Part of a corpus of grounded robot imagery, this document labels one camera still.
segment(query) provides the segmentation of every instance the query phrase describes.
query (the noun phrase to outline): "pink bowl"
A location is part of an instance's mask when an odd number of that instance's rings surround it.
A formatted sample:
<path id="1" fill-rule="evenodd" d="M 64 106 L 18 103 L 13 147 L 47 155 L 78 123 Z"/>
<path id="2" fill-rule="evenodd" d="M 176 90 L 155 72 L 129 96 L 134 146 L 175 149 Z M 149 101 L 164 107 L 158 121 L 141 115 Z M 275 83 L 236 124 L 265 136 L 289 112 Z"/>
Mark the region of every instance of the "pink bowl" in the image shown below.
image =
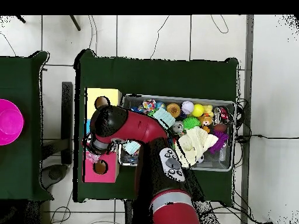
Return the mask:
<path id="1" fill-rule="evenodd" d="M 24 118 L 12 102 L 0 99 L 0 145 L 16 140 L 22 132 Z"/>

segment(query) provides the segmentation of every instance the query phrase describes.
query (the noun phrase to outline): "pink box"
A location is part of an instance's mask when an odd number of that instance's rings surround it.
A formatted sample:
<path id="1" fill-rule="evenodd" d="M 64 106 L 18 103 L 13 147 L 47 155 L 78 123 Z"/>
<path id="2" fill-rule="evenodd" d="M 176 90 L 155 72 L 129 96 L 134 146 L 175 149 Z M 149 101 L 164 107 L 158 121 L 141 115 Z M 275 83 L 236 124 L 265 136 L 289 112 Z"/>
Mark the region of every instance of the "pink box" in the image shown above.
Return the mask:
<path id="1" fill-rule="evenodd" d="M 105 174 L 97 174 L 93 171 L 93 161 L 88 159 L 88 154 L 89 152 L 86 151 L 85 178 L 83 181 L 86 183 L 115 183 L 119 174 L 117 152 L 100 156 L 99 160 L 104 160 L 108 164 L 108 170 Z"/>

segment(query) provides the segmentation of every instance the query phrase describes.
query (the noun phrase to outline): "yellow ball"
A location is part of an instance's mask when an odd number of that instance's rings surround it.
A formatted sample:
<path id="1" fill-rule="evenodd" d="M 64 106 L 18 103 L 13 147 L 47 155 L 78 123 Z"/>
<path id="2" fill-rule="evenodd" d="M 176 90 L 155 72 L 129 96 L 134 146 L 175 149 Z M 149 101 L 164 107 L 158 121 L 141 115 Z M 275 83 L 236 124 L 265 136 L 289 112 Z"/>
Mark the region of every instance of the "yellow ball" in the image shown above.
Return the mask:
<path id="1" fill-rule="evenodd" d="M 200 117 L 204 113 L 204 107 L 201 104 L 194 104 L 194 110 L 192 115 L 195 117 Z"/>

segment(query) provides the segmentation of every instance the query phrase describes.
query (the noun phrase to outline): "yellow box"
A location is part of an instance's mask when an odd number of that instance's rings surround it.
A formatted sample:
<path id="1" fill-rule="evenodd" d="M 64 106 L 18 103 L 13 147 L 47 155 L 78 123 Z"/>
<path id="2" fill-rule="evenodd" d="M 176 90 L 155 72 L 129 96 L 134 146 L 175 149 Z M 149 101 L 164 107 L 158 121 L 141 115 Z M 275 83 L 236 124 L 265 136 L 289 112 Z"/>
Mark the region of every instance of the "yellow box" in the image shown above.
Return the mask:
<path id="1" fill-rule="evenodd" d="M 87 119 L 90 120 L 95 112 L 95 100 L 100 96 L 106 96 L 112 106 L 118 106 L 121 100 L 121 93 L 118 89 L 87 88 Z"/>

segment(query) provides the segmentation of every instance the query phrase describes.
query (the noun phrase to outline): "dark green tablecloth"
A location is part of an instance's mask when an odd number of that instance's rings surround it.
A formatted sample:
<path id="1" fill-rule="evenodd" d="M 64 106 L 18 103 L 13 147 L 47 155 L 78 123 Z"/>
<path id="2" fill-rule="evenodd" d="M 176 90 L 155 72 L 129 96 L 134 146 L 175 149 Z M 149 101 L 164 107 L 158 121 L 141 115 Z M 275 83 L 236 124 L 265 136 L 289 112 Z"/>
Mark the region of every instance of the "dark green tablecloth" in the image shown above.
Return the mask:
<path id="1" fill-rule="evenodd" d="M 48 53 L 28 58 L 0 57 L 0 99 L 10 100 L 22 112 L 25 126 L 19 138 L 0 146 L 0 199 L 49 200 L 40 186 L 40 70 Z"/>
<path id="2" fill-rule="evenodd" d="M 124 93 L 234 101 L 237 96 L 235 58 L 225 62 L 166 61 L 128 58 L 96 58 L 83 50 L 76 58 L 74 195 L 85 198 L 134 198 L 134 167 L 121 167 L 115 183 L 83 183 L 82 152 L 84 135 L 85 88 L 112 88 Z M 196 171 L 206 200 L 231 205 L 232 170 L 228 172 Z"/>

